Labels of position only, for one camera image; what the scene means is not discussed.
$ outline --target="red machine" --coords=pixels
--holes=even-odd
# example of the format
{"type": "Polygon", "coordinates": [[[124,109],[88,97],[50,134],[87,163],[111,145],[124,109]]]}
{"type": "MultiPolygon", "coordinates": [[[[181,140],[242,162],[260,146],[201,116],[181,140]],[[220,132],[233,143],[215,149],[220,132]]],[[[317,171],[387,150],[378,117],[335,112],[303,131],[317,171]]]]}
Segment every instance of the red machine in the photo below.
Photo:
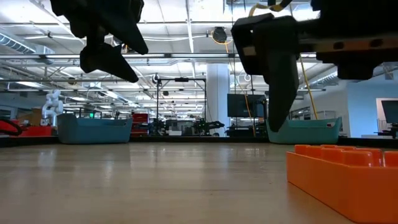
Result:
{"type": "Polygon", "coordinates": [[[131,137],[148,136],[148,114],[132,114],[131,137]]]}
{"type": "Polygon", "coordinates": [[[10,137],[47,137],[52,135],[51,126],[21,126],[18,120],[1,120],[0,134],[10,137]]]}

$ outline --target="black screen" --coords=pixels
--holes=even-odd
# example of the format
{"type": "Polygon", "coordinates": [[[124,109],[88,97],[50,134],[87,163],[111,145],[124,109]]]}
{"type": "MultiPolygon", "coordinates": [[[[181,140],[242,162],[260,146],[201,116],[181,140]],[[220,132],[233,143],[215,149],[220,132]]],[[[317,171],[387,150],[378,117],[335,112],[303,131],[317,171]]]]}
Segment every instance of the black screen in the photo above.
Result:
{"type": "MultiPolygon", "coordinates": [[[[264,112],[267,100],[264,95],[248,95],[248,106],[252,118],[266,118],[267,111],[264,112]]],[[[230,118],[248,118],[248,106],[244,95],[228,94],[228,116],[230,118]]]]}
{"type": "Polygon", "coordinates": [[[382,100],[384,115],[389,124],[398,123],[398,101],[397,100],[382,100]]]}

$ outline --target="yellow cable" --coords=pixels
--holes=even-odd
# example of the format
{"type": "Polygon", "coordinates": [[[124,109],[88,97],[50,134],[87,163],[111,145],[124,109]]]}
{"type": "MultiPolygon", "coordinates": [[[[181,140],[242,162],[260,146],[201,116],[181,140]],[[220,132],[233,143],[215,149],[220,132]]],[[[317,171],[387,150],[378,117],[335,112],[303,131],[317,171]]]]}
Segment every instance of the yellow cable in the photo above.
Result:
{"type": "MultiPolygon", "coordinates": [[[[290,13],[291,13],[291,15],[293,17],[293,9],[292,9],[292,5],[291,4],[289,4],[289,8],[290,8],[290,13]]],[[[316,109],[315,103],[313,101],[310,85],[308,84],[307,74],[305,73],[303,58],[301,57],[301,54],[299,54],[298,57],[300,58],[300,64],[301,64],[301,69],[303,70],[303,76],[304,76],[305,85],[307,86],[308,94],[310,95],[313,113],[315,115],[315,119],[318,119],[317,109],[316,109]]]]}
{"type": "Polygon", "coordinates": [[[262,4],[257,3],[257,4],[255,4],[255,5],[250,9],[250,11],[249,11],[249,17],[251,17],[251,16],[254,15],[254,11],[255,11],[256,9],[270,9],[270,10],[272,10],[272,11],[274,11],[274,12],[280,12],[280,11],[282,11],[284,8],[285,8],[285,7],[283,7],[281,4],[277,4],[277,5],[274,5],[274,6],[264,6],[264,5],[262,5],[262,4]]]}
{"type": "MultiPolygon", "coordinates": [[[[214,31],[211,31],[211,34],[210,34],[211,39],[213,39],[213,41],[214,41],[216,44],[225,45],[226,53],[229,54],[228,44],[232,43],[233,40],[231,40],[231,41],[229,41],[229,42],[225,42],[225,43],[219,43],[219,42],[217,42],[217,41],[213,38],[213,34],[214,34],[214,31]]],[[[250,114],[250,109],[249,109],[248,97],[247,97],[246,93],[244,93],[244,90],[243,90],[241,84],[240,84],[240,83],[238,82],[238,80],[236,79],[236,77],[235,77],[235,80],[236,80],[236,83],[238,83],[239,87],[241,88],[241,90],[242,90],[242,92],[243,92],[244,100],[246,101],[246,108],[248,109],[249,118],[250,118],[250,120],[251,120],[251,114],[250,114]]],[[[253,118],[253,125],[252,125],[252,127],[253,127],[253,137],[256,137],[256,130],[254,129],[254,122],[256,122],[256,121],[255,121],[254,119],[255,119],[255,118],[253,118]]]]}

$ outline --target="lego stud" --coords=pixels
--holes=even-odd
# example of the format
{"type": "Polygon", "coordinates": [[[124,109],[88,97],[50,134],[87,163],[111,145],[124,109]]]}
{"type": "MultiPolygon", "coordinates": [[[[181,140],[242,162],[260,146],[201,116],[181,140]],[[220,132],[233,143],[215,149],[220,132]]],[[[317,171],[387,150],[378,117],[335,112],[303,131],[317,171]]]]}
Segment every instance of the lego stud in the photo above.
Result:
{"type": "Polygon", "coordinates": [[[344,150],[355,150],[356,147],[354,146],[337,146],[339,149],[344,149],[344,150]]]}
{"type": "Polygon", "coordinates": [[[380,149],[355,149],[356,151],[371,152],[373,158],[373,165],[383,166],[383,153],[380,149]]]}
{"type": "Polygon", "coordinates": [[[307,156],[320,159],[321,156],[322,156],[322,152],[321,152],[322,149],[323,149],[322,146],[310,146],[310,147],[307,147],[307,156]]]}
{"type": "Polygon", "coordinates": [[[337,145],[321,145],[322,147],[326,147],[326,148],[334,148],[337,147],[337,145]]]}
{"type": "Polygon", "coordinates": [[[307,147],[309,147],[309,146],[310,145],[295,145],[294,153],[306,156],[307,155],[307,147]]]}
{"type": "Polygon", "coordinates": [[[398,167],[398,152],[390,151],[384,153],[386,167],[398,167]]]}
{"type": "Polygon", "coordinates": [[[321,149],[321,159],[329,162],[344,163],[342,149],[323,148],[321,149]]]}
{"type": "Polygon", "coordinates": [[[344,151],[343,162],[349,166],[373,166],[373,157],[371,152],[365,151],[344,151]]]}

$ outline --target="metal rack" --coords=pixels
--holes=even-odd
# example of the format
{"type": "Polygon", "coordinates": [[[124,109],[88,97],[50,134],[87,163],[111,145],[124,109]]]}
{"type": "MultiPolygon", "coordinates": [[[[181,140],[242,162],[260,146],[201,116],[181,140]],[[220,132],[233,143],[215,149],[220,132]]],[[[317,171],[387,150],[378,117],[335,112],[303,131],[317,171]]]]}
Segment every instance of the metal rack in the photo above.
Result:
{"type": "MultiPolygon", "coordinates": [[[[205,97],[204,99],[197,99],[198,101],[205,101],[204,109],[205,109],[205,119],[206,119],[206,100],[207,100],[207,94],[206,94],[206,78],[158,78],[157,83],[156,83],[156,119],[159,120],[159,91],[161,91],[169,82],[189,82],[189,81],[194,81],[199,88],[196,88],[195,91],[204,91],[205,92],[205,97]],[[198,81],[202,81],[205,83],[205,86],[202,87],[198,81]]],[[[189,91],[189,89],[177,89],[173,91],[189,91]]]]}

